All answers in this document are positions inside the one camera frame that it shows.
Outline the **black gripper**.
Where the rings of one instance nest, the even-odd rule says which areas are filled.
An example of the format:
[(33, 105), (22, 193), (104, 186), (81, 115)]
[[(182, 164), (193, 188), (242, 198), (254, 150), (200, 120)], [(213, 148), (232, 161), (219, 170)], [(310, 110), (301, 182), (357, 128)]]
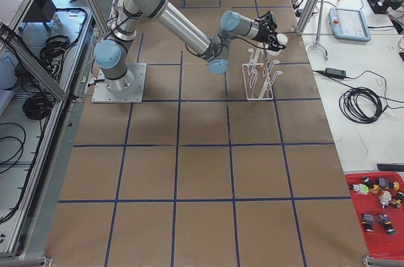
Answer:
[(278, 24), (276, 22), (275, 16), (271, 11), (267, 11), (262, 16), (254, 20), (258, 24), (259, 30), (254, 40), (261, 43), (267, 43), (267, 50), (269, 51), (280, 51), (286, 48), (285, 44), (274, 44), (279, 43), (278, 36), (280, 33), (276, 32)]

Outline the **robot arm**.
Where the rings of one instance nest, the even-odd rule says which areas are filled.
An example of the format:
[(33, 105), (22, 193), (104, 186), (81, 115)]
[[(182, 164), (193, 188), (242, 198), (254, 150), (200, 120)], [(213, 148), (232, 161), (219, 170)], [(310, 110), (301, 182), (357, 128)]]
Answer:
[(136, 29), (143, 24), (154, 27), (160, 35), (174, 34), (193, 50), (196, 57), (208, 63), (213, 74), (226, 72), (234, 39), (247, 38), (261, 43), (274, 55), (281, 53), (288, 42), (286, 35), (276, 32), (277, 24), (271, 11), (252, 20), (227, 10), (221, 17), (219, 31), (208, 37), (169, 0), (124, 0), (119, 16), (111, 23), (110, 32), (94, 50), (104, 83), (112, 92), (128, 90), (134, 82), (126, 56), (136, 37)]

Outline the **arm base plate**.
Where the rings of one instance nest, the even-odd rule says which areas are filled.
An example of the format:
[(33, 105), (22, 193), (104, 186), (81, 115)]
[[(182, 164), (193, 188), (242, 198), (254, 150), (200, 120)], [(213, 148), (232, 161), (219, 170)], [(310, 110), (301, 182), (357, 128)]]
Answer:
[(125, 0), (112, 0), (111, 16), (118, 17)]
[(127, 72), (119, 80), (109, 80), (105, 78), (100, 69), (97, 82), (92, 95), (92, 102), (95, 104), (125, 104), (142, 103), (145, 78), (146, 63), (127, 63)]

